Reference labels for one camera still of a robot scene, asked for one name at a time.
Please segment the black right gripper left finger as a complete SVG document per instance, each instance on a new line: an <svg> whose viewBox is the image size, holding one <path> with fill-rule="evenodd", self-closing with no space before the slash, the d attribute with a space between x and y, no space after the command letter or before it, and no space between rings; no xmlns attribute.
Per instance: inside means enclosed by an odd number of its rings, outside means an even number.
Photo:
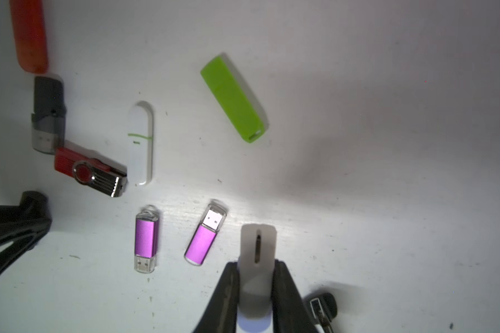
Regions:
<svg viewBox="0 0 500 333"><path fill-rule="evenodd" d="M194 333L235 333L239 295L238 264L228 262Z"/></svg>

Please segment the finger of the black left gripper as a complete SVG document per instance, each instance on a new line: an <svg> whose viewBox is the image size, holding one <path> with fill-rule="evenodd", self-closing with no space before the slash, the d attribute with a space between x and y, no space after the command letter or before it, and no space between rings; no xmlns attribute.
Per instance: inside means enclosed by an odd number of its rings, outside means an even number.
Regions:
<svg viewBox="0 0 500 333"><path fill-rule="evenodd" d="M52 218L46 195L25 191L18 205L0 205L0 275L48 234Z"/></svg>

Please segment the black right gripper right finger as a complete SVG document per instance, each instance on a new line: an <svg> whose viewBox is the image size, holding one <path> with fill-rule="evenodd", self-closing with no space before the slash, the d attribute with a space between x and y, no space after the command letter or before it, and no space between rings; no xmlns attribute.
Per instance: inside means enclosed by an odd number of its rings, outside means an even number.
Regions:
<svg viewBox="0 0 500 333"><path fill-rule="evenodd" d="M287 265L276 259L272 281L274 333L318 332Z"/></svg>

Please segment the lilac white usb drive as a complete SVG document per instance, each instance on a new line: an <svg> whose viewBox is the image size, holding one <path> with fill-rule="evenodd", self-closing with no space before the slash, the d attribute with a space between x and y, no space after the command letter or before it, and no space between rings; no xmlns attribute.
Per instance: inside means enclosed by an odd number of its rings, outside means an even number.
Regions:
<svg viewBox="0 0 500 333"><path fill-rule="evenodd" d="M264 332L271 325L276 236L271 225L245 224L241 229L237 324L243 332Z"/></svg>

